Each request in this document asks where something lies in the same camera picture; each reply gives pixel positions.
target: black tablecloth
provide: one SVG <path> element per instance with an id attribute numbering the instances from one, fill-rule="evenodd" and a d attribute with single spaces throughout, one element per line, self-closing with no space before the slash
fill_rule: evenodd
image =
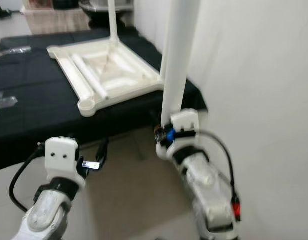
<path id="1" fill-rule="evenodd" d="M 119 35 L 124 44 L 159 70 L 161 55 L 134 28 Z M 0 58 L 0 91 L 18 100 L 14 107 L 0 110 L 0 169 L 24 161 L 37 142 L 52 136 L 71 136 L 86 143 L 149 125 L 150 111 L 160 116 L 161 91 L 99 110 L 93 117 L 80 115 L 75 92 L 46 48 L 107 36 L 107 30 L 95 29 L 1 40 L 0 51 L 21 46 L 31 46 L 32 51 Z M 206 109 L 200 92 L 189 81 L 182 107 Z"/>

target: black cable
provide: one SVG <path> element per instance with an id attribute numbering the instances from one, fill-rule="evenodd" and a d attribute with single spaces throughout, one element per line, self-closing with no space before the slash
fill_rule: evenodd
<path id="1" fill-rule="evenodd" d="M 25 170 L 25 168 L 30 164 L 30 162 L 37 158 L 37 157 L 41 157 L 44 154 L 44 146 L 43 144 L 38 145 L 37 149 L 32 153 L 31 156 L 29 156 L 29 158 L 24 162 L 24 164 L 20 167 L 20 169 L 17 171 L 17 173 L 15 174 L 15 176 L 13 177 L 12 182 L 9 185 L 9 190 L 8 190 L 8 194 L 10 199 L 12 200 L 12 202 L 19 208 L 21 209 L 23 212 L 27 212 L 27 208 L 21 204 L 15 197 L 14 195 L 14 187 L 15 184 L 19 178 L 19 176 L 22 174 L 22 172 Z"/>
<path id="2" fill-rule="evenodd" d="M 206 136 L 211 138 L 212 140 L 214 140 L 216 143 L 218 143 L 218 145 L 222 148 L 222 150 L 224 151 L 227 160 L 228 160 L 228 166 L 229 166 L 229 175 L 230 175 L 230 186 L 232 189 L 232 196 L 235 197 L 236 195 L 236 191 L 235 191 L 235 182 L 234 182 L 234 171 L 233 171 L 233 165 L 232 165 L 232 160 L 231 157 L 229 155 L 229 152 L 225 146 L 225 144 L 214 134 L 208 132 L 208 131 L 204 131 L 204 130 L 199 130 L 196 132 L 198 135 L 202 135 L 202 136 Z"/>

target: floor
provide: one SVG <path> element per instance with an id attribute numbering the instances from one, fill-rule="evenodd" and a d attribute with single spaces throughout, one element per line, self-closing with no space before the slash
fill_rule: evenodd
<path id="1" fill-rule="evenodd" d="M 97 143 L 82 146 L 81 154 L 94 160 Z M 0 239 L 17 232 L 22 217 L 7 189 L 16 167 L 0 171 Z M 31 163 L 16 186 L 28 206 L 45 183 L 43 160 Z M 64 239 L 72 240 L 195 240 L 191 205 L 171 163 L 158 159 L 150 128 L 111 138 L 108 160 L 92 172 L 69 214 Z"/>
<path id="2" fill-rule="evenodd" d="M 21 35 L 31 35 L 25 16 L 13 13 L 11 18 L 0 20 L 0 40 Z"/>

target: beige floor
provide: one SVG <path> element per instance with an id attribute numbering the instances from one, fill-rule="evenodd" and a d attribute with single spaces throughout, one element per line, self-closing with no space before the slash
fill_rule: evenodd
<path id="1" fill-rule="evenodd" d="M 96 144 L 82 146 L 93 161 Z M 7 190 L 19 166 L 0 171 L 0 240 L 11 239 L 23 213 L 9 200 Z M 46 173 L 43 159 L 25 170 L 16 196 L 27 206 Z M 191 207 L 173 166 L 155 154 L 151 129 L 111 138 L 101 172 L 91 172 L 86 189 L 76 196 L 65 240 L 197 240 Z"/>

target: white plastic stand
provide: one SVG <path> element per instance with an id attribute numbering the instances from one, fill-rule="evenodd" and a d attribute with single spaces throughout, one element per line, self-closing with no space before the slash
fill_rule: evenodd
<path id="1" fill-rule="evenodd" d="M 47 48 L 78 96 L 84 117 L 164 88 L 158 72 L 119 41 L 115 0 L 108 0 L 108 11 L 110 38 Z"/>

